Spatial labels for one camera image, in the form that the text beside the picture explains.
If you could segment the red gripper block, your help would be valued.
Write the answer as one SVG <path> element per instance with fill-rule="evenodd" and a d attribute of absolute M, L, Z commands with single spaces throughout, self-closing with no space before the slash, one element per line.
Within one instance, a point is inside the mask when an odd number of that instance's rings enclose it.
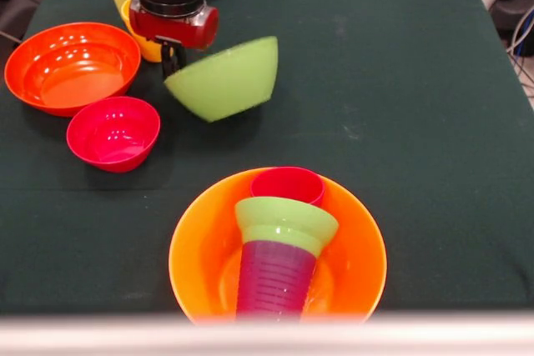
<path fill-rule="evenodd" d="M 187 65 L 185 48 L 208 48 L 214 42 L 219 27 L 219 11 L 210 6 L 203 6 L 198 13 L 186 18 L 164 18 L 134 7 L 129 8 L 128 16 L 135 33 L 162 43 L 160 53 L 164 79 Z"/>

